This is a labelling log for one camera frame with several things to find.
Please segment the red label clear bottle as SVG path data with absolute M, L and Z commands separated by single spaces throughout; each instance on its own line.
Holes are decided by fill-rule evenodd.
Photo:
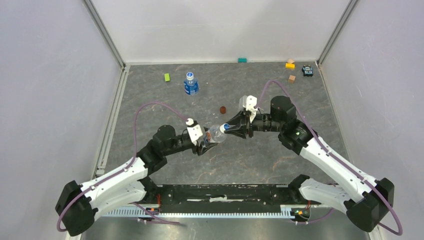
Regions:
M 206 133 L 206 136 L 203 137 L 202 142 L 206 144 L 224 142 L 227 139 L 227 135 L 220 130 L 221 125 L 215 124 L 209 127 L 209 131 Z

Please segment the blue label Pocari bottle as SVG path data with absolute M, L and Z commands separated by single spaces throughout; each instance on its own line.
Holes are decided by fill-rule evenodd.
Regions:
M 199 92 L 198 79 L 194 76 L 193 80 L 184 80 L 184 91 L 189 96 L 194 96 Z

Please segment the white blue Pocari cap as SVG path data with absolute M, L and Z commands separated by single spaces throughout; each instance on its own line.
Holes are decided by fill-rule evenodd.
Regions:
M 188 73 L 186 74 L 186 79 L 187 79 L 188 81 L 192 81 L 192 80 L 194 79 L 194 74 L 193 74 L 192 72 L 188 72 Z

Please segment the white blue bottle cap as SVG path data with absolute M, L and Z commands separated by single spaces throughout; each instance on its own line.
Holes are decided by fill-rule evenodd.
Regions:
M 223 125 L 220 126 L 220 130 L 224 133 L 226 130 L 228 130 L 230 128 L 230 125 L 227 123 L 224 123 Z

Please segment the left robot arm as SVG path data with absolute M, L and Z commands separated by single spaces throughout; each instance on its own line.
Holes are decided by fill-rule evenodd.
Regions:
M 74 237 L 111 210 L 133 202 L 153 203 L 157 190 L 149 175 L 167 164 L 167 156 L 186 150 L 201 156 L 217 145 L 202 132 L 195 136 L 200 140 L 193 143 L 188 131 L 177 135 L 173 126 L 162 125 L 136 156 L 121 166 L 84 183 L 68 182 L 55 206 L 58 231 Z

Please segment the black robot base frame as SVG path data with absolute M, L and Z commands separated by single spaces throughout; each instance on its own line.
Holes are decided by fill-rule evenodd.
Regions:
M 305 207 L 306 200 L 286 184 L 163 184 L 137 202 L 167 214 L 270 214 L 281 205 Z

